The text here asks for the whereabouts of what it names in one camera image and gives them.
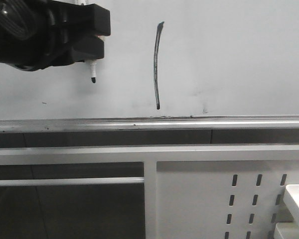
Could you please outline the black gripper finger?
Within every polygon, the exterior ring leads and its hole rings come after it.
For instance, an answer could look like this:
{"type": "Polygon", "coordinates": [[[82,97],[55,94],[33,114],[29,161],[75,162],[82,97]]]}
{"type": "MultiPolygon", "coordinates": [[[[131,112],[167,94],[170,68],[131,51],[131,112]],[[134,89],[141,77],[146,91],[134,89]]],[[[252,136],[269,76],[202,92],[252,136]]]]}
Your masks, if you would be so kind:
{"type": "Polygon", "coordinates": [[[99,36],[111,35],[110,11],[97,5],[77,5],[55,0],[47,1],[48,9],[55,14],[53,26],[87,31],[99,36]]]}
{"type": "Polygon", "coordinates": [[[77,62],[104,58],[104,41],[98,37],[84,37],[52,61],[52,66],[68,66],[77,62]]]}

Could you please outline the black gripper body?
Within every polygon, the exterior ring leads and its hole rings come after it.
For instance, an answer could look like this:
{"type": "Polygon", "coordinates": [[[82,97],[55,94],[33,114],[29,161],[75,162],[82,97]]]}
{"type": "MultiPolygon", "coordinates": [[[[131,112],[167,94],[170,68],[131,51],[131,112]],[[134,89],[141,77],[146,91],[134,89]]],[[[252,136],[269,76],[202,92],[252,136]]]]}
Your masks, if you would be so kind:
{"type": "Polygon", "coordinates": [[[0,0],[0,63],[36,71],[75,62],[75,5],[0,0]]]}

